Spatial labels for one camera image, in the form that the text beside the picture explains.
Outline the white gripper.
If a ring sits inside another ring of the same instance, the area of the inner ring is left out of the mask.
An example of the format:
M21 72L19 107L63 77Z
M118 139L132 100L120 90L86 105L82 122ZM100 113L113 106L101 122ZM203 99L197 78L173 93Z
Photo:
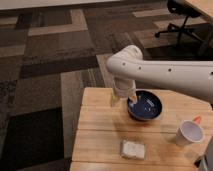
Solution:
M119 98L129 97L133 103L137 103L138 101L135 93L136 85L134 80L115 77L113 91L115 94L111 95L111 107L114 107L118 103Z

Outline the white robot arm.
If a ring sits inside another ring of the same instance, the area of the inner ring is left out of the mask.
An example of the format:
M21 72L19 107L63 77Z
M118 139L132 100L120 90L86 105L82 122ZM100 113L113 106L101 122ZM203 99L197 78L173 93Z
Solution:
M106 66L118 98L134 97L138 80L213 104L213 61L147 61L129 45L109 57Z

